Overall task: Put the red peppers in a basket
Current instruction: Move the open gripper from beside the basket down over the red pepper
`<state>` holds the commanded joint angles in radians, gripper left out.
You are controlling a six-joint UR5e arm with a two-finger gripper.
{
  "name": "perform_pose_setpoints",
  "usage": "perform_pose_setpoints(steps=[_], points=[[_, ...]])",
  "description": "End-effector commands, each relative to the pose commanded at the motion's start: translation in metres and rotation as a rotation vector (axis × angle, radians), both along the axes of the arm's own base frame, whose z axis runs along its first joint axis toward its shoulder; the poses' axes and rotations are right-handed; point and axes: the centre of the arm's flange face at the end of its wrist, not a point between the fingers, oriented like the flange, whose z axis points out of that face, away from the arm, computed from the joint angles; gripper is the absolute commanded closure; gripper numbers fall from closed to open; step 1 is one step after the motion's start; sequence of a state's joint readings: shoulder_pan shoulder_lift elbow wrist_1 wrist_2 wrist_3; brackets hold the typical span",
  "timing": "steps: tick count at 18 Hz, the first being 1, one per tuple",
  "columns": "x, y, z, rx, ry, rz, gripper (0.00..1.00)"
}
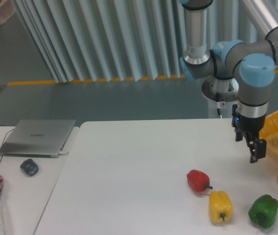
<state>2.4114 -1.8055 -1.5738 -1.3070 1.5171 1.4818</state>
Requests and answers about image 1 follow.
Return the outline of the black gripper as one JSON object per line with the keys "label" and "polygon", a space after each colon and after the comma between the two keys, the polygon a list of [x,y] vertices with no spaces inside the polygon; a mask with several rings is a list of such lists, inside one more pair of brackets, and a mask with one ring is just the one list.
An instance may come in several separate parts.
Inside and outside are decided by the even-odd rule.
{"label": "black gripper", "polygon": [[259,132],[264,126],[267,103],[250,106],[244,103],[232,105],[232,127],[235,131],[235,141],[248,138],[247,146],[250,150],[250,163],[256,163],[266,157],[267,141],[259,138]]}

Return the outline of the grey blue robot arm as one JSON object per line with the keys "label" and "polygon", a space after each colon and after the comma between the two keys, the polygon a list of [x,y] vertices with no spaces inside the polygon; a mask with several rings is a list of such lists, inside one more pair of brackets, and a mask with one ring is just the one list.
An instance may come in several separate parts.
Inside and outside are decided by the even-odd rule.
{"label": "grey blue robot arm", "polygon": [[218,83],[236,81],[237,97],[232,100],[232,127],[236,141],[245,141],[250,162],[266,155],[267,143],[259,136],[268,109],[275,67],[278,66],[278,10],[269,0],[242,0],[246,11],[263,40],[207,43],[207,14],[210,0],[182,0],[185,14],[186,49],[180,58],[187,79],[212,76],[209,98],[222,101]]}

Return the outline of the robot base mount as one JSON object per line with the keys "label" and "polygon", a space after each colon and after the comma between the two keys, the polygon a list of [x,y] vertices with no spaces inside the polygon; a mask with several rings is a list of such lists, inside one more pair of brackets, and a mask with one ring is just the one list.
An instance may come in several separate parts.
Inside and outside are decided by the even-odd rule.
{"label": "robot base mount", "polygon": [[210,76],[202,83],[202,94],[207,100],[209,118],[231,118],[232,106],[237,104],[238,83]]}

